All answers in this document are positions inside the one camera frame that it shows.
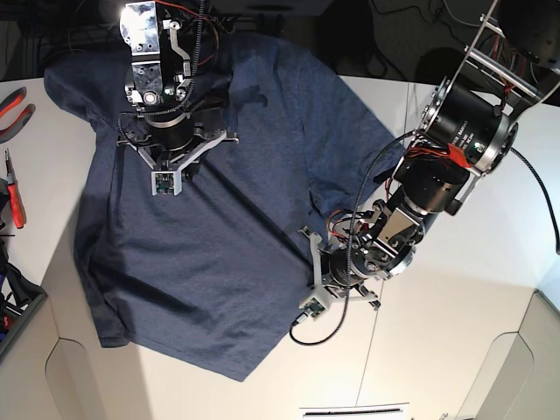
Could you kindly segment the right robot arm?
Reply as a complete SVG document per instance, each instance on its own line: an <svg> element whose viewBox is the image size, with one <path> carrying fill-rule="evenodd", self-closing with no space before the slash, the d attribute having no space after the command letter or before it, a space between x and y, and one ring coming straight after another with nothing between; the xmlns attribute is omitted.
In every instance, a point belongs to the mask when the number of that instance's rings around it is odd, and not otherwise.
<svg viewBox="0 0 560 420"><path fill-rule="evenodd" d="M117 117L117 143L149 166L153 194L178 195L211 149L238 139L225 121L228 90L208 72L227 29L205 2L126 3L119 25L131 51L124 92L132 109Z"/></svg>

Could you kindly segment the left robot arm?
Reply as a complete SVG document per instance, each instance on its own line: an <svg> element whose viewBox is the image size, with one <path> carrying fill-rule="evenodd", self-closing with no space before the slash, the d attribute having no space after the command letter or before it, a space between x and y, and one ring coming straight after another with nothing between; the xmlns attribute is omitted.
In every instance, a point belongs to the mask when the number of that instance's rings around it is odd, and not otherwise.
<svg viewBox="0 0 560 420"><path fill-rule="evenodd" d="M493 47L484 52L475 38L435 89L417 128L404 135L408 148L389 178L395 192L368 211L344 212L338 245L308 234L313 286L299 306L305 318L337 302L379 307L366 281L402 273L437 215L456 214L512 150L521 115L557 91L558 2L495 1L478 32L491 35Z"/></svg>

